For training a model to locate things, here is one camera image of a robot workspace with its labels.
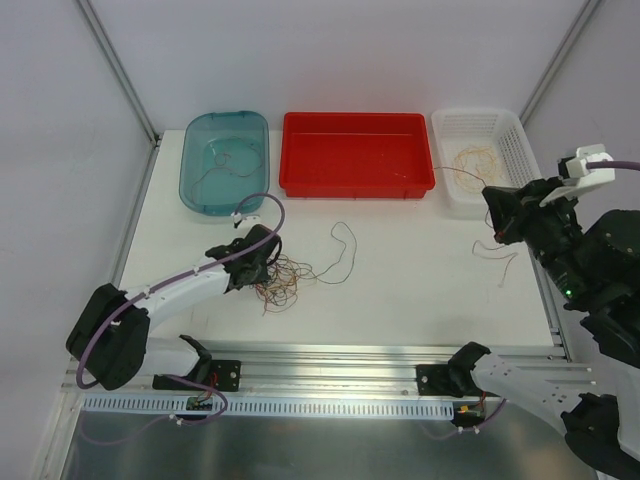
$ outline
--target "black clamp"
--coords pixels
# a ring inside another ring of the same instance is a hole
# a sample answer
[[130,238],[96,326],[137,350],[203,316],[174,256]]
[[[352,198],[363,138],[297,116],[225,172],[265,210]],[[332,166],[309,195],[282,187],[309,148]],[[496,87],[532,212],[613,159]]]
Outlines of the black clamp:
[[[125,292],[110,283],[97,288],[67,338],[69,353],[80,360],[100,325],[126,302]],[[149,323],[147,311],[132,305],[118,315],[114,324],[98,339],[89,355],[86,369],[105,390],[122,387],[140,370]]]
[[[200,359],[188,375],[181,377],[193,383],[210,386],[221,392],[237,392],[240,389],[242,363],[239,360],[214,360],[209,350],[189,335],[180,338],[195,348]],[[197,387],[190,387],[176,382],[164,375],[154,375],[152,388],[154,390],[198,391]]]
[[618,442],[618,401],[611,395],[580,395],[582,401],[564,412],[564,436],[571,451],[584,463],[619,480],[638,480],[640,462],[626,454]]
[[473,383],[471,371],[476,362],[489,353],[491,350],[484,345],[470,342],[446,364],[416,365],[418,394],[450,395],[456,398],[482,395],[482,390]]
[[[229,245],[210,248],[205,252],[205,256],[222,260],[229,255],[246,250],[271,234],[271,230],[264,225],[254,225],[244,238],[236,238]],[[255,285],[256,283],[268,281],[269,273],[267,272],[267,262],[279,245],[281,245],[280,237],[274,235],[271,240],[253,252],[247,253],[235,260],[225,262],[224,270],[229,274],[227,292],[230,290],[240,290],[247,285]]]

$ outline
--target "red plastic tray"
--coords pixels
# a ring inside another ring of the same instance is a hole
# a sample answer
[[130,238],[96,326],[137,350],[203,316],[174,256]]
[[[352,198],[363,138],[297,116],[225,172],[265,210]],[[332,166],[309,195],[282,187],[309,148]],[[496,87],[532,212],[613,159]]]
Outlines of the red plastic tray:
[[436,184],[418,113],[287,113],[280,186],[289,197],[422,198]]

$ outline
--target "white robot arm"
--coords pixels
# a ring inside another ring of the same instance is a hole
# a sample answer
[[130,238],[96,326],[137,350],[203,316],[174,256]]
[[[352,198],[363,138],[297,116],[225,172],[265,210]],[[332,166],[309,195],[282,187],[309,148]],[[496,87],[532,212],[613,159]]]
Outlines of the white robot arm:
[[[215,368],[204,347],[185,335],[166,340],[148,338],[149,332],[206,298],[269,280],[269,257],[278,249],[277,257],[281,248],[280,237],[258,224],[246,237],[211,248],[186,270],[153,286],[121,291],[106,284],[96,289],[67,339],[67,350],[80,361],[79,386],[99,383],[114,390],[139,373],[157,375],[154,387],[159,389],[172,387],[166,375],[205,382]],[[85,368],[94,383],[83,383]]]
[[431,368],[426,376],[433,391],[462,397],[482,390],[504,397],[555,428],[586,464],[620,480],[637,480],[640,212],[607,212],[583,233],[574,211],[578,196],[615,179],[607,162],[619,164],[602,145],[581,147],[560,161],[559,177],[533,180],[521,189],[486,187],[482,194],[495,240],[526,242],[564,295],[565,308],[587,313],[580,323],[608,357],[617,396],[563,390],[476,343],[446,366],[419,367]]

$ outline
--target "white plastic basket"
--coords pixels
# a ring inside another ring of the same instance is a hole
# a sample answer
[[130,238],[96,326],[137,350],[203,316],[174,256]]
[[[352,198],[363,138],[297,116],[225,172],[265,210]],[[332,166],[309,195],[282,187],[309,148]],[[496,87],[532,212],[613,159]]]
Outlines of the white plastic basket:
[[[487,185],[522,187],[540,177],[538,164],[517,116],[498,109],[449,109],[431,115],[437,167],[459,168]],[[441,169],[454,214],[484,218],[482,182],[465,173]]]

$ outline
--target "white table surface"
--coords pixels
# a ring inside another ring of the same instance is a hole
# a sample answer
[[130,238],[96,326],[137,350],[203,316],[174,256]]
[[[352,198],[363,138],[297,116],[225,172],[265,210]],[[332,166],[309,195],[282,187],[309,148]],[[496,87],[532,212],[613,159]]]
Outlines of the white table surface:
[[[523,245],[500,251],[519,252],[500,288],[506,260],[471,254],[476,239],[494,245],[492,231],[482,221],[451,218],[443,186],[419,201],[286,199],[278,185],[281,137],[282,132],[270,134],[270,192],[284,199],[287,210],[280,232],[284,253],[324,270],[342,248],[329,231],[345,221],[358,238],[353,274],[342,285],[301,289],[297,304],[277,315],[263,315],[262,302],[249,288],[214,297],[165,322],[153,336],[383,346],[457,346],[471,340],[493,346],[553,345]],[[236,236],[230,219],[197,214],[180,201],[183,139],[184,131],[164,134],[121,281],[124,288],[188,268],[205,250]],[[277,223],[278,209],[268,199],[257,213],[266,225]],[[347,233],[336,232],[352,245]],[[326,280],[344,276],[351,252]]]

